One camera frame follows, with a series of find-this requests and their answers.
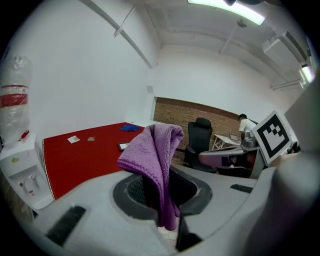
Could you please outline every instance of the black slot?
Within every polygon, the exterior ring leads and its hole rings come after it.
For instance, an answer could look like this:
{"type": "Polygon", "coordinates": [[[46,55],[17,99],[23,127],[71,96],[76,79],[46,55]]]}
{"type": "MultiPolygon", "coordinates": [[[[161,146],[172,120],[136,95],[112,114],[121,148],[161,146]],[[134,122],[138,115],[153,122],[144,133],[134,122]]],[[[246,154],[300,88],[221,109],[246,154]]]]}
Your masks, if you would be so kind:
{"type": "Polygon", "coordinates": [[[70,208],[48,231],[46,237],[62,246],[85,212],[86,209],[81,206],[70,208]]]}
{"type": "Polygon", "coordinates": [[[239,185],[239,184],[233,184],[230,188],[232,188],[234,190],[239,190],[239,191],[242,191],[242,192],[246,192],[246,193],[249,193],[249,194],[254,189],[253,187],[243,186],[243,185],[239,185]]]}

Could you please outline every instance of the brick wall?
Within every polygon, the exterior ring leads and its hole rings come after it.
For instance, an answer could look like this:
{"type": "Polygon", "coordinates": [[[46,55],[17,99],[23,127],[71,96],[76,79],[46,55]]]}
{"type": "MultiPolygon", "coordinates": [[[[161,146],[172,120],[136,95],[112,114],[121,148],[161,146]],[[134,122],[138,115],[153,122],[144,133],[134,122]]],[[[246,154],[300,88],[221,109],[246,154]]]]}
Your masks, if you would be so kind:
{"type": "Polygon", "coordinates": [[[214,134],[226,137],[229,137],[230,134],[238,134],[240,124],[237,114],[182,100],[159,97],[156,100],[153,120],[178,125],[183,129],[184,139],[178,146],[179,149],[184,150],[188,145],[188,123],[195,122],[196,118],[206,118],[211,122],[213,132],[210,139],[210,149],[214,143],[214,134]]]}

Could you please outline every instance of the air conditioner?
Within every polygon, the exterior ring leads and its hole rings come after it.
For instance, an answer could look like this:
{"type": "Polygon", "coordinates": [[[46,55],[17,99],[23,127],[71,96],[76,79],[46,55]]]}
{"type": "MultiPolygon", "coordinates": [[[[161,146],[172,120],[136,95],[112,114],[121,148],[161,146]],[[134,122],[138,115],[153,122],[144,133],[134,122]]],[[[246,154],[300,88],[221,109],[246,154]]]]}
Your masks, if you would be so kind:
{"type": "Polygon", "coordinates": [[[285,73],[299,71],[307,61],[307,55],[288,31],[264,42],[262,49],[285,73]]]}

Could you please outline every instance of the cable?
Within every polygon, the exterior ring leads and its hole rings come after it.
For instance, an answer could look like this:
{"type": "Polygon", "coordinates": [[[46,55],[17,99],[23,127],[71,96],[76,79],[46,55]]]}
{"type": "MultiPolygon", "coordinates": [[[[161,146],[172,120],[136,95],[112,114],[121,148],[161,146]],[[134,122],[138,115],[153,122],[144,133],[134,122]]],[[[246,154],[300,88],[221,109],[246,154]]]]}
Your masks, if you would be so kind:
{"type": "Polygon", "coordinates": [[[9,185],[8,189],[5,191],[5,200],[7,200],[8,191],[10,189],[11,185],[9,185]]]}
{"type": "Polygon", "coordinates": [[[129,13],[125,16],[121,26],[114,32],[114,37],[117,37],[117,35],[119,35],[119,33],[122,31],[123,26],[125,24],[126,19],[128,18],[128,16],[130,15],[130,13],[133,11],[133,9],[136,7],[136,4],[133,5],[132,9],[129,11],[129,13]]]}

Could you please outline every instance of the paper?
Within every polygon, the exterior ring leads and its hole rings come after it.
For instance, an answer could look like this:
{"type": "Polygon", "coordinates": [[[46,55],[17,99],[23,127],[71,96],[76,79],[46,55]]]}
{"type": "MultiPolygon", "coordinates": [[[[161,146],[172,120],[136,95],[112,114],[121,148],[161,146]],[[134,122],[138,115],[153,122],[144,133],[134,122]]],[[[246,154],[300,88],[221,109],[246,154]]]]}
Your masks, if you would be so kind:
{"type": "Polygon", "coordinates": [[[77,136],[72,136],[72,137],[68,138],[68,141],[70,143],[75,143],[75,142],[80,141],[80,139],[77,136]]]}
{"type": "Polygon", "coordinates": [[[120,144],[120,148],[121,148],[122,150],[124,150],[128,145],[129,145],[129,143],[120,144]]]}
{"type": "Polygon", "coordinates": [[[238,141],[237,136],[230,134],[230,139],[233,141],[238,141]]]}

